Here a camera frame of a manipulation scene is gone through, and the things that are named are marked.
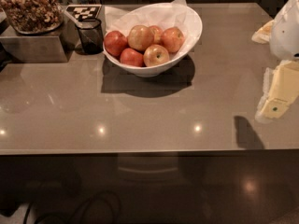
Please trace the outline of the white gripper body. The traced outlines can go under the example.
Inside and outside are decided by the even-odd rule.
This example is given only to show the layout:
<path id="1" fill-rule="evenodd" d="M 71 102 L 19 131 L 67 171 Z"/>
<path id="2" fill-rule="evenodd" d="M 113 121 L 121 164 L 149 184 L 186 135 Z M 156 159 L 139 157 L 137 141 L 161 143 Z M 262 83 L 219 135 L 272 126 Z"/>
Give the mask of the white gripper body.
<path id="1" fill-rule="evenodd" d="M 280 60 L 299 59 L 299 0 L 288 0 L 274 18 L 269 46 Z"/>

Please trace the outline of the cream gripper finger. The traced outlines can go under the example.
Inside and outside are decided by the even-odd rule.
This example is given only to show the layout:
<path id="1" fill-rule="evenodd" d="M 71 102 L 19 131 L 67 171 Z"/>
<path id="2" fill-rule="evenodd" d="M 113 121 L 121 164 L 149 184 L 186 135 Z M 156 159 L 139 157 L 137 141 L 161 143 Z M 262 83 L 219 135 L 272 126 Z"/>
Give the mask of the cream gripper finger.
<path id="1" fill-rule="evenodd" d="M 269 21 L 264 26 L 262 26 L 259 30 L 257 30 L 251 37 L 253 42 L 259 44 L 266 44 L 269 42 L 270 34 L 272 30 L 274 21 Z"/>
<path id="2" fill-rule="evenodd" d="M 275 69 L 266 68 L 255 119 L 261 123 L 280 119 L 298 96 L 299 62 L 283 60 Z"/>

